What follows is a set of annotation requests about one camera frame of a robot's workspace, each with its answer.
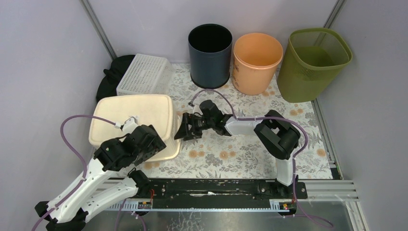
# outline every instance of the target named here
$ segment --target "green bin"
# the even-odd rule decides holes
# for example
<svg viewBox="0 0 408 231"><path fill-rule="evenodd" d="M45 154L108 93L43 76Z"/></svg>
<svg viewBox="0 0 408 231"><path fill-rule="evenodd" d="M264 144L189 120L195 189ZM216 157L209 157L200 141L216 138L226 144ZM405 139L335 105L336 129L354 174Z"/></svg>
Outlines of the green bin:
<svg viewBox="0 0 408 231"><path fill-rule="evenodd" d="M314 100L352 57L344 39L333 30L293 32L277 79L282 97L290 103Z"/></svg>

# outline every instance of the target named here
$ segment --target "floral tablecloth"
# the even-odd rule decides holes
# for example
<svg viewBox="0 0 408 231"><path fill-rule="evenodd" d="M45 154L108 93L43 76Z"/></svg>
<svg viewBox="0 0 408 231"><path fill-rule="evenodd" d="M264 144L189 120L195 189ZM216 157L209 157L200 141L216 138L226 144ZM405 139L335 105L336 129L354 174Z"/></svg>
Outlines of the floral tablecloth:
<svg viewBox="0 0 408 231"><path fill-rule="evenodd" d="M168 95L177 114L192 112L187 103L200 90L190 79L189 64L173 64L176 73ZM237 116L263 116L269 110L298 122L308 133L309 145L296 158L300 179L332 179L329 162L323 147L317 119L311 102L288 103L279 93L274 77L268 89L260 95L248 96L237 91L232 82L218 89L234 106ZM203 92L196 105L211 99L224 113L231 113L228 104L216 93ZM134 166L118 173L124 177ZM150 178L276 178L275 158L256 136L222 137L212 130L194 141L182 141L180 153L171 160L147 162L136 167Z"/></svg>

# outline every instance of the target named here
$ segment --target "peach trash can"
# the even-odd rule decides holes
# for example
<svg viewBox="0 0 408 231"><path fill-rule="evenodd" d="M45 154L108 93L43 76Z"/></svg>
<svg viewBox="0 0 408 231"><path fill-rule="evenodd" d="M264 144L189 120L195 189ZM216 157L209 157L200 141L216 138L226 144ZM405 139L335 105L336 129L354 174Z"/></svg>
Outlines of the peach trash can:
<svg viewBox="0 0 408 231"><path fill-rule="evenodd" d="M232 83L247 95L263 93L282 57L282 45L272 36L252 33L240 37L234 46Z"/></svg>

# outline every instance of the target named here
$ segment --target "black fabric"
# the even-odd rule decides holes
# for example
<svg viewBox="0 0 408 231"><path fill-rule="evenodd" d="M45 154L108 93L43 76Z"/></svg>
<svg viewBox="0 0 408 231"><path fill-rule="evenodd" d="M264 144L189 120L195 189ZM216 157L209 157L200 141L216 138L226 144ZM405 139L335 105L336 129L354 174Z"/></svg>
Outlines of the black fabric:
<svg viewBox="0 0 408 231"><path fill-rule="evenodd" d="M99 100L116 96L116 87L119 85L120 80L127 71L135 55L124 55L114 59L111 63L109 70L104 69L105 77L99 84L98 91L96 92L96 102Z"/></svg>

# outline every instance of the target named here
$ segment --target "wall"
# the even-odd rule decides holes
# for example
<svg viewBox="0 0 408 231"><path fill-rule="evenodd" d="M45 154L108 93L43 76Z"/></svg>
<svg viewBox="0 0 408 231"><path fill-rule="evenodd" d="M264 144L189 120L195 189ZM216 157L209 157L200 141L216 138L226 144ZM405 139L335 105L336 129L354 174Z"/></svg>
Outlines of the wall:
<svg viewBox="0 0 408 231"><path fill-rule="evenodd" d="M276 37L286 47L297 29L323 26L336 0L91 0L118 56L143 53L187 61L189 32L221 24L234 40L251 32Z"/></svg>
<svg viewBox="0 0 408 231"><path fill-rule="evenodd" d="M408 226L407 12L406 0L348 0L333 29L354 60L319 98L372 231Z"/></svg>
<svg viewBox="0 0 408 231"><path fill-rule="evenodd" d="M22 231L38 219L35 204L56 197L81 172L59 127L70 115L93 112L110 58L78 0L4 0L0 22L0 223L1 230ZM66 127L86 159L89 123Z"/></svg>

